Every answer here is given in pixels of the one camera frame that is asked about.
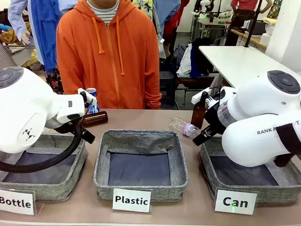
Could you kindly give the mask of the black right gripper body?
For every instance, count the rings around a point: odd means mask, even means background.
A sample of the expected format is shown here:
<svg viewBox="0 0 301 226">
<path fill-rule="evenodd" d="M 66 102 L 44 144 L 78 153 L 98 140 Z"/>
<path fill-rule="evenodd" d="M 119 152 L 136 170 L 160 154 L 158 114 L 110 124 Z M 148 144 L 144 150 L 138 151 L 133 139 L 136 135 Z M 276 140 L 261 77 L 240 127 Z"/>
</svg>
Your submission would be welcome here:
<svg viewBox="0 0 301 226">
<path fill-rule="evenodd" d="M 207 111 L 204 115 L 204 118 L 214 131 L 213 136 L 215 136 L 216 134 L 222 135 L 226 127 L 220 122 L 218 118 L 218 108 L 220 101 L 213 99 L 208 95 L 208 93 L 205 93 L 205 102 L 207 103 Z"/>
</svg>

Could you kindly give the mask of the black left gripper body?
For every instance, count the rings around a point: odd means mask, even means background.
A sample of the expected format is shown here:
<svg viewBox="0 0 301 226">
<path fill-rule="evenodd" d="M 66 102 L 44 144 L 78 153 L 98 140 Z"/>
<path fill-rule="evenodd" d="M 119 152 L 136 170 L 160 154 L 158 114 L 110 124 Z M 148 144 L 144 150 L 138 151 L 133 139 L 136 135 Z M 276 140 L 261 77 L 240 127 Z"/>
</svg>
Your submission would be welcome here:
<svg viewBox="0 0 301 226">
<path fill-rule="evenodd" d="M 77 123 L 65 123 L 54 130 L 61 134 L 72 133 L 73 135 L 81 135 L 81 127 Z"/>
</svg>

